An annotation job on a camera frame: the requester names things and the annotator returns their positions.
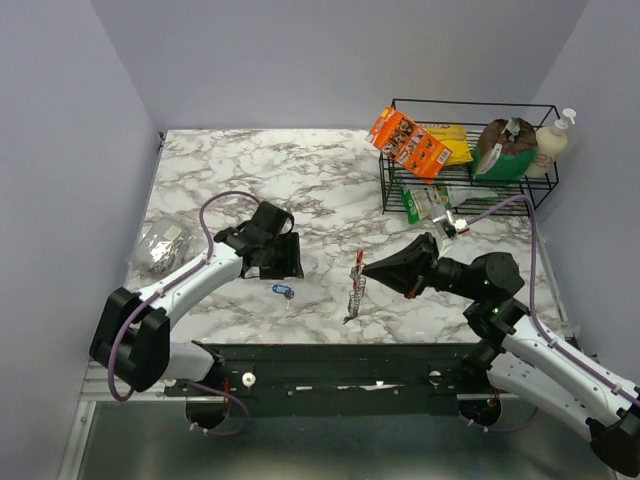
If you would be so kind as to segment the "clear bag of foil items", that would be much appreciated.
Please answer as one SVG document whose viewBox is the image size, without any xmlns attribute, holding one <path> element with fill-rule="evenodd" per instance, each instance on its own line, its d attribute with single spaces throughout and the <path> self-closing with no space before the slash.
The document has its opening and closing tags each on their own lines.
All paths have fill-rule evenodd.
<svg viewBox="0 0 640 480">
<path fill-rule="evenodd" d="M 191 248 L 192 230 L 173 217 L 156 220 L 131 254 L 130 264 L 154 276 L 179 268 Z"/>
</svg>

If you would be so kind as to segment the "orange snack box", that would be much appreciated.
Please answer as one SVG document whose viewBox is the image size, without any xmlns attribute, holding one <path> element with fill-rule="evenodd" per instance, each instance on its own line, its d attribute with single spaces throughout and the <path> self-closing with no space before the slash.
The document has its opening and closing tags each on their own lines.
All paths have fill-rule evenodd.
<svg viewBox="0 0 640 480">
<path fill-rule="evenodd" d="M 453 151 L 404 113 L 385 107 L 366 140 L 425 183 L 439 174 Z"/>
</svg>

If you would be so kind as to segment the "white pump lotion bottle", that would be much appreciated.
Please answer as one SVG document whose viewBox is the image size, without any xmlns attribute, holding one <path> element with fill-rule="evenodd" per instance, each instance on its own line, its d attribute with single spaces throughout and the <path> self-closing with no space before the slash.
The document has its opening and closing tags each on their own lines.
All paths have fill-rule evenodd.
<svg viewBox="0 0 640 480">
<path fill-rule="evenodd" d="M 542 127 L 536 132 L 537 151 L 525 176 L 529 179 L 544 177 L 554 165 L 559 155 L 568 145 L 567 131 L 576 123 L 576 111 L 572 108 L 562 110 L 560 118 L 551 126 Z"/>
</svg>

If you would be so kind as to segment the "green brown coffee bag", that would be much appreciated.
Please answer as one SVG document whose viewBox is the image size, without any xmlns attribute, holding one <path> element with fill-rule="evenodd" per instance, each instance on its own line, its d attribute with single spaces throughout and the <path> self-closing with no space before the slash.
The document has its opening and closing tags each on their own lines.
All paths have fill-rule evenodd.
<svg viewBox="0 0 640 480">
<path fill-rule="evenodd" d="M 496 119 L 482 131 L 472 152 L 471 172 L 477 181 L 518 181 L 538 150 L 536 130 L 520 117 Z"/>
</svg>

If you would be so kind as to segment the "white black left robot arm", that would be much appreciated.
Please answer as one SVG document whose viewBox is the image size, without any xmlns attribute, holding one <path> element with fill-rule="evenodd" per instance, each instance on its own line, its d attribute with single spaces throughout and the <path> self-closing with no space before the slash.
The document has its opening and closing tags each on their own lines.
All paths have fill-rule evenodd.
<svg viewBox="0 0 640 480">
<path fill-rule="evenodd" d="M 222 358 L 196 341 L 175 343 L 171 332 L 193 307 L 218 288 L 258 269 L 262 280 L 301 279 L 300 237 L 291 213 L 262 201 L 236 227 L 208 234 L 207 248 L 156 283 L 106 299 L 90 344 L 90 357 L 107 370 L 112 396 L 125 400 L 115 382 L 144 392 L 162 380 L 187 381 L 201 395 L 222 380 Z"/>
</svg>

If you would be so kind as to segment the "yellow chips bag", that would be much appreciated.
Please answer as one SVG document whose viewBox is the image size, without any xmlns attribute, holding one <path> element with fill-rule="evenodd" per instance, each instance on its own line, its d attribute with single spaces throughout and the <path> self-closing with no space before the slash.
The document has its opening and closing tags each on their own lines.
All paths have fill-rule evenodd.
<svg viewBox="0 0 640 480">
<path fill-rule="evenodd" d="M 464 127 L 454 124 L 423 125 L 422 128 L 438 139 L 450 151 L 444 165 L 452 166 L 472 161 L 472 154 L 467 141 L 467 131 Z"/>
</svg>

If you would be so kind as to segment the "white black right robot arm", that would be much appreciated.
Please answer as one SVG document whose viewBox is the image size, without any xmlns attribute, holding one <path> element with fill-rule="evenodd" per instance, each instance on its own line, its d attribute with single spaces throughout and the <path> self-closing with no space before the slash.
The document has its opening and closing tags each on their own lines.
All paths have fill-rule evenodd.
<svg viewBox="0 0 640 480">
<path fill-rule="evenodd" d="M 588 440 L 608 467 L 638 476 L 638 385 L 556 335 L 516 299 L 525 282 L 510 254 L 492 252 L 464 264 L 441 255 L 436 240 L 421 234 L 362 273 L 407 299 L 431 288 L 470 300 L 463 315 L 480 341 L 460 367 L 462 384 L 517 395 Z"/>
</svg>

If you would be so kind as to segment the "blue tag small key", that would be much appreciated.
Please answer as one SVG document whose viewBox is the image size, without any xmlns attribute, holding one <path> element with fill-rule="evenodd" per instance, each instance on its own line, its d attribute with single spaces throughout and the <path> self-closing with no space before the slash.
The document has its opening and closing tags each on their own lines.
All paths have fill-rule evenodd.
<svg viewBox="0 0 640 480">
<path fill-rule="evenodd" d="M 284 308 L 288 310 L 295 296 L 293 288 L 289 285 L 278 283 L 272 286 L 272 292 L 284 298 Z"/>
</svg>

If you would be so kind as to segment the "black metal base rail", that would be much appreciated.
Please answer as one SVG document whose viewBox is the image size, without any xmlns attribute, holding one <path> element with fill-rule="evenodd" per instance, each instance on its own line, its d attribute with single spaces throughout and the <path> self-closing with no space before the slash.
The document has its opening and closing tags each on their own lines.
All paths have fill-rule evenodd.
<svg viewBox="0 0 640 480">
<path fill-rule="evenodd" d="M 206 380 L 254 417 L 411 415 L 497 422 L 509 394 L 453 344 L 216 344 L 225 362 Z"/>
</svg>

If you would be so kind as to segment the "aluminium frame rail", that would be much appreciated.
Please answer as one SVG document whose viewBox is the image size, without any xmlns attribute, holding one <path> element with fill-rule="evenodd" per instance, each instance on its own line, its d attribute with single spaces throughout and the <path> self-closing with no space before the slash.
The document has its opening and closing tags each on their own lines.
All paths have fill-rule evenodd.
<svg viewBox="0 0 640 480">
<path fill-rule="evenodd" d="M 107 369 L 93 360 L 90 360 L 87 364 L 80 390 L 80 400 L 85 402 L 114 401 L 107 382 Z M 164 393 L 164 385 L 156 383 L 145 392 L 133 394 L 129 400 L 162 401 L 169 400 L 169 397 Z"/>
</svg>

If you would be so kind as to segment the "green white snack packet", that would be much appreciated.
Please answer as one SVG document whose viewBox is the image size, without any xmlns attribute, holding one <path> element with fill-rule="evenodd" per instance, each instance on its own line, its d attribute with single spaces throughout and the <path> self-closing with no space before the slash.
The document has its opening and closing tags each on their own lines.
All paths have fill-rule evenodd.
<svg viewBox="0 0 640 480">
<path fill-rule="evenodd" d="M 424 187 L 400 183 L 401 200 L 410 225 L 430 218 L 437 206 L 454 209 L 467 200 L 497 200 L 498 192 L 492 188 L 466 188 L 462 186 L 427 185 Z"/>
</svg>

